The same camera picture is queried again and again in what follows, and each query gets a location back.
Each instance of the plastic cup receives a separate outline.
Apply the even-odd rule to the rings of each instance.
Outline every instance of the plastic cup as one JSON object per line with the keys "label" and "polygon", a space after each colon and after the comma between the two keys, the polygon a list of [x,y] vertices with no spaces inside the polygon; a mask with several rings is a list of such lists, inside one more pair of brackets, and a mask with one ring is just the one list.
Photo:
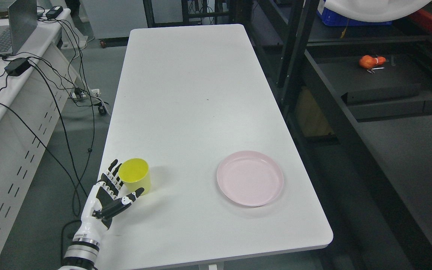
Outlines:
{"label": "plastic cup", "polygon": [[148,193],[151,188],[149,165],[144,159],[129,159],[121,164],[118,174],[131,192],[138,188],[144,188],[141,195]]}

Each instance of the robotic hand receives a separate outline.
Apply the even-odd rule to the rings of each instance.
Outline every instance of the robotic hand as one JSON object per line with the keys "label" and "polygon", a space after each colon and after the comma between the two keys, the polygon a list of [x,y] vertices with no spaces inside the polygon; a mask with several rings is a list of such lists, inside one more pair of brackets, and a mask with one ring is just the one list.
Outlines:
{"label": "robotic hand", "polygon": [[143,193],[144,188],[118,198],[123,185],[118,170],[121,163],[115,159],[91,188],[81,214],[81,227],[72,238],[59,270],[91,270],[99,253],[99,245],[115,215],[126,210]]}

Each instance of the white desk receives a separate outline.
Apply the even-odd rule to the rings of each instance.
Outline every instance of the white desk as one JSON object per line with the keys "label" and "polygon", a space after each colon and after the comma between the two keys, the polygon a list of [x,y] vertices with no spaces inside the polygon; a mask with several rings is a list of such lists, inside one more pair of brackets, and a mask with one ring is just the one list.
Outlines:
{"label": "white desk", "polygon": [[[59,18],[68,16],[69,10],[64,10]],[[0,25],[5,24],[8,24],[7,20],[0,20]],[[69,78],[69,63],[53,43],[60,30],[61,26],[58,23],[40,22],[19,52],[42,56],[62,75]],[[7,64],[0,58],[0,75]],[[39,67],[51,80],[60,83],[59,78],[45,64],[41,63]],[[70,72],[72,79],[76,80],[78,77],[74,69],[70,69]],[[0,88],[4,85],[5,76],[0,78]],[[58,106],[62,109],[67,100],[67,93],[56,89],[53,84],[50,85]],[[53,98],[38,72],[31,68],[19,77],[9,77],[7,88],[1,91],[0,102],[16,111],[38,137],[45,144],[48,143],[59,115]],[[43,153],[44,147],[38,140],[10,111],[0,106],[0,253]]]}
{"label": "white desk", "polygon": [[[243,207],[216,169],[255,150],[283,171],[281,195]],[[243,26],[130,34],[102,172],[146,159],[153,187],[115,217],[98,269],[168,268],[326,247],[333,233]]]}

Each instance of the laptop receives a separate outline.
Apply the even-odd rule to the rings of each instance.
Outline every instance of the laptop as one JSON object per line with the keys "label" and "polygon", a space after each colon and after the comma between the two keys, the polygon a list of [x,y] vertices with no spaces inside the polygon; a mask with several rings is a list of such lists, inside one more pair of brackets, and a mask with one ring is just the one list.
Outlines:
{"label": "laptop", "polygon": [[18,53],[38,25],[36,0],[16,0],[7,8],[9,25],[0,26],[0,56]]}

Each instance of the orange object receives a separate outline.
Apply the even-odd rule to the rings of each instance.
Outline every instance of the orange object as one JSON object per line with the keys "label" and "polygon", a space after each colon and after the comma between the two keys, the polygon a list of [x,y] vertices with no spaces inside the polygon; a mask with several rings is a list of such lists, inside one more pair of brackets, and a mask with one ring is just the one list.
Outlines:
{"label": "orange object", "polygon": [[378,56],[377,58],[374,58],[369,55],[365,55],[361,57],[360,59],[360,66],[365,69],[374,68],[375,66],[380,66],[386,62],[386,58],[382,56]]}

